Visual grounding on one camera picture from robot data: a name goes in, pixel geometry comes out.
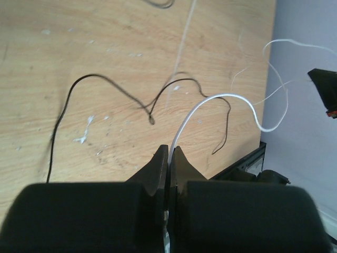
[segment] wood grain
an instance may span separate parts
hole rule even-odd
[[[46,180],[52,129],[71,84],[101,73],[149,103],[172,74],[191,3],[176,0],[162,10],[141,0],[0,0],[0,220],[23,187]],[[230,91],[247,59],[249,68],[237,77],[233,92],[262,100],[267,64],[261,52],[271,39],[274,5],[274,0],[199,0],[178,71],[189,72],[211,95]],[[242,29],[245,57],[237,43]],[[156,124],[150,125],[137,104],[105,81],[82,81],[57,134],[51,181],[128,179],[160,144],[171,144],[202,99],[193,82],[177,85],[167,108],[167,92],[160,98]],[[259,146],[249,107],[229,102],[228,140],[221,151],[211,155],[225,133],[223,101],[202,106],[179,140],[206,177]],[[262,120],[263,104],[256,108]],[[74,142],[91,115],[86,142]]]

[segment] black object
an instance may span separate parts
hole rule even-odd
[[[265,154],[265,148],[266,143],[260,142],[260,146],[249,153],[248,155],[241,158],[239,161],[235,162],[231,166],[227,167],[223,171],[216,174],[214,177],[212,177],[212,180],[234,180],[232,177],[232,173],[236,171],[248,171],[249,168],[256,164],[258,161],[262,160],[262,167],[261,170],[263,170],[263,162],[264,162],[264,154]]]
[[[337,73],[327,70],[313,69],[308,72],[326,107],[326,114],[337,118]]]
[[[0,251],[330,252],[304,190],[207,180],[180,147],[170,167],[167,154],[160,146],[125,183],[28,186],[4,221]]]
[[[259,175],[257,175],[256,181],[260,183],[278,183],[284,185],[290,183],[288,178],[273,170],[262,171]]]

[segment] red object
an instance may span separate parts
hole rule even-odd
[[[329,117],[336,118],[336,116],[337,116],[337,111],[328,112],[327,115],[328,115]]]

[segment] thin white wire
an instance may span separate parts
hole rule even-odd
[[[240,33],[240,35],[239,35],[239,40],[238,40],[237,43],[238,43],[238,45],[239,45],[241,54],[242,54],[242,56],[244,57],[244,59],[245,59],[245,61],[246,61],[246,67],[245,67],[244,69],[240,70],[239,72],[237,72],[237,74],[233,77],[233,80],[232,80],[232,83],[231,83],[231,90],[232,90],[232,87],[233,87],[233,83],[234,83],[235,78],[236,78],[240,73],[242,73],[243,71],[245,71],[246,69],[248,69],[248,61],[247,61],[247,59],[246,59],[246,56],[245,56],[244,53],[243,53],[243,48],[242,48],[242,45],[241,45],[241,38],[242,38],[243,31],[244,31],[244,29],[241,30],[241,33]]]
[[[282,84],[282,87],[284,90],[285,89],[285,86],[284,86],[284,83],[282,81],[282,78],[280,76],[280,74],[278,73],[278,71],[276,70],[276,68],[270,63],[270,61],[267,60],[267,58],[265,57],[265,49],[267,48],[267,46],[269,46],[270,44],[274,43],[274,42],[290,42],[294,45],[297,45],[297,46],[304,46],[304,47],[314,47],[314,48],[319,48],[319,49],[323,49],[323,50],[327,50],[329,51],[330,53],[334,54],[337,56],[337,53],[334,51],[334,50],[331,50],[330,48],[327,48],[325,46],[317,46],[317,45],[312,45],[312,44],[305,44],[305,43],[301,43],[301,42],[298,42],[296,40],[292,40],[290,38],[279,38],[277,40],[272,40],[272,41],[269,41],[263,48],[262,50],[262,55],[263,55],[263,58],[267,61],[268,65],[272,68],[272,70],[275,72],[276,76],[279,78],[281,84]]]
[[[284,85],[286,85],[286,84],[288,84],[288,83],[292,83],[292,82],[303,82],[303,81],[305,81],[305,82],[311,82],[310,80],[290,80],[290,81],[285,82]],[[257,104],[260,104],[260,103],[266,101],[268,98],[270,98],[272,95],[274,95],[274,93],[275,93],[276,91],[278,91],[280,88],[282,88],[282,86],[278,87],[273,93],[271,93],[271,94],[270,94],[269,96],[267,96],[265,99],[261,100],[261,101],[258,102],[258,103],[255,103],[255,104],[253,104],[253,105],[257,105]]]
[[[175,76],[175,74],[178,70],[180,58],[181,58],[182,51],[183,51],[184,44],[185,44],[185,40],[186,40],[187,31],[189,30],[189,26],[190,26],[190,22],[191,22],[191,19],[192,19],[192,16],[193,16],[193,12],[194,12],[194,9],[195,9],[196,2],[197,2],[197,0],[193,0],[192,6],[191,6],[191,9],[190,9],[190,13],[189,13],[189,16],[188,16],[186,24],[185,24],[183,36],[182,36],[181,41],[180,41],[180,46],[179,46],[179,49],[178,49],[177,58],[175,60],[172,78],[169,82],[173,81],[173,77]],[[167,104],[169,103],[171,92],[172,92],[172,86],[170,86],[169,89],[168,89],[165,108],[167,108]]]
[[[288,109],[288,91],[285,93],[286,95],[286,109]],[[279,122],[276,124],[276,126],[274,126],[273,128],[270,128],[270,129],[266,129],[266,128],[263,128],[260,123],[259,123],[259,120],[257,119],[257,115],[256,115],[256,111],[255,111],[255,108],[254,106],[252,105],[251,102],[249,102],[248,99],[246,99],[245,97],[243,96],[240,96],[240,95],[237,95],[237,94],[232,94],[232,93],[220,93],[220,94],[216,94],[216,95],[213,95],[213,96],[209,96],[208,98],[205,98],[203,101],[199,102],[189,113],[188,115],[186,116],[186,118],[184,119],[183,123],[181,124],[179,130],[177,131],[177,134],[175,135],[173,141],[172,141],[172,144],[171,144],[171,147],[170,147],[170,152],[168,153],[168,160],[167,160],[167,163],[168,163],[168,166],[170,166],[171,164],[171,161],[172,161],[172,156],[173,156],[173,151],[174,151],[174,148],[177,144],[177,141],[178,141],[178,138],[179,136],[181,135],[182,131],[184,130],[186,124],[188,123],[188,121],[190,120],[191,116],[193,115],[193,113],[201,106],[203,105],[204,103],[206,103],[207,101],[211,100],[211,99],[215,99],[215,98],[220,98],[220,97],[224,97],[224,96],[230,96],[230,97],[233,97],[233,98],[238,98],[238,99],[241,99],[243,100],[244,102],[246,102],[249,107],[252,109],[253,111],[253,114],[254,114],[254,118],[255,118],[255,122],[256,122],[256,125],[257,127],[262,131],[262,132],[272,132],[274,131],[279,125],[280,123],[282,122],[284,116],[285,116],[285,113],[286,113],[286,110],[285,110],[285,113],[282,115],[281,119],[279,120]]]

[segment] white paint speck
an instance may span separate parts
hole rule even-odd
[[[50,35],[51,30],[45,29],[45,30],[42,30],[41,33],[46,34],[46,35]]]
[[[81,144],[83,144],[83,142],[85,142],[86,136],[88,135],[88,131],[89,131],[89,125],[91,124],[91,122],[93,122],[94,117],[95,117],[95,115],[88,117],[88,124],[86,125],[86,129],[84,131],[83,137],[78,138],[78,139],[74,139],[74,141],[79,141]]]
[[[143,54],[133,54],[133,53],[131,53],[131,54],[129,54],[129,56],[130,57],[141,57],[141,56],[143,56]]]

